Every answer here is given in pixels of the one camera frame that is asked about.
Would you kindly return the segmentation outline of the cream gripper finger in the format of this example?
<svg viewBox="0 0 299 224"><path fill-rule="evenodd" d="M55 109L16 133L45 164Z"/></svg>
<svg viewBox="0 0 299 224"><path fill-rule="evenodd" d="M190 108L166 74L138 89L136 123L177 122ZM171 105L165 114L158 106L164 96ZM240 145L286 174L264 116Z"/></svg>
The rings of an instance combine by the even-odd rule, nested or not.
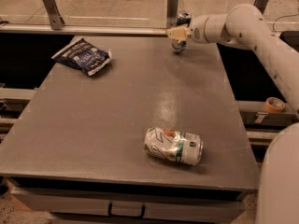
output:
<svg viewBox="0 0 299 224"><path fill-rule="evenodd" d="M191 35L191 31L187 24L172 27L166 30L167 37L178 41L186 41Z"/></svg>

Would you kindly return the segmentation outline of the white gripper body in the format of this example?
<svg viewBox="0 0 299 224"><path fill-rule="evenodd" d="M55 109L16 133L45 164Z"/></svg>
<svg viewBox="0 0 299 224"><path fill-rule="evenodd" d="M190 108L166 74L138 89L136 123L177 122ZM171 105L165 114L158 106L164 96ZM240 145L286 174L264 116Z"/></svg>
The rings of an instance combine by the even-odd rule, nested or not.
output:
<svg viewBox="0 0 299 224"><path fill-rule="evenodd" d="M191 39L195 43L222 43L229 39L225 28L226 14L193 17L190 23Z"/></svg>

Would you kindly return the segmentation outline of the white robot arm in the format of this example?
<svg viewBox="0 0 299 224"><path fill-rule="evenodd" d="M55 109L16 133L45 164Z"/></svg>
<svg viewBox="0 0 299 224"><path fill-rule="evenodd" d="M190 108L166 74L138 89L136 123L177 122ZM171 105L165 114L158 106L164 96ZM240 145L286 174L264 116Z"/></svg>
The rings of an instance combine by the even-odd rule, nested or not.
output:
<svg viewBox="0 0 299 224"><path fill-rule="evenodd" d="M299 52L268 28L257 7L240 4L226 14L192 18L166 33L177 41L190 38L253 51L292 112L299 112ZM278 133L266 151L255 223L299 224L299 123Z"/></svg>

